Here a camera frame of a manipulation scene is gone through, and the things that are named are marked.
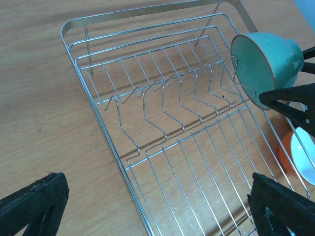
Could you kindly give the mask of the teal ceramic bowl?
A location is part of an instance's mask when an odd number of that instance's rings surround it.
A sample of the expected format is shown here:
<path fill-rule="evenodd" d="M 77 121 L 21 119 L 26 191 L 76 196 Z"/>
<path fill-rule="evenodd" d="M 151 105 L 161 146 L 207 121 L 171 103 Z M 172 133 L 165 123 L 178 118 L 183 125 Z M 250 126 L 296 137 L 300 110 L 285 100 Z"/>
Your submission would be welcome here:
<path fill-rule="evenodd" d="M 304 66 L 303 51 L 295 41 L 266 32 L 236 35 L 231 57 L 239 83 L 258 108 L 269 110 L 259 95 L 295 85 Z"/>

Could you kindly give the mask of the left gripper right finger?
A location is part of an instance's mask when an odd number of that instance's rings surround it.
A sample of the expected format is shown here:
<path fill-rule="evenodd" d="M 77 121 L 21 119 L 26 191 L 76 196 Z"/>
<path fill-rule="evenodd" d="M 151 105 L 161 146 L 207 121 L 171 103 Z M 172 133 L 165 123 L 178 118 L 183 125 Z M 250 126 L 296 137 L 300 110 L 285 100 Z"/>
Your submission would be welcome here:
<path fill-rule="evenodd" d="M 260 236 L 313 236 L 315 203 L 275 182 L 253 173 L 248 203 Z"/>

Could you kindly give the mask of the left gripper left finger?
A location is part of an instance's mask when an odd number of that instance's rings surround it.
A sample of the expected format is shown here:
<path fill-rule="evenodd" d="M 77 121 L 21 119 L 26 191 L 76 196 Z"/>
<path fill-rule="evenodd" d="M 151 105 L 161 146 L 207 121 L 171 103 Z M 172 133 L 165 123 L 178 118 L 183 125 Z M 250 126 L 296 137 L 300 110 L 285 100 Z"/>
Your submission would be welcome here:
<path fill-rule="evenodd" d="M 0 234 L 55 236 L 69 198 L 64 173 L 50 173 L 0 200 Z"/>

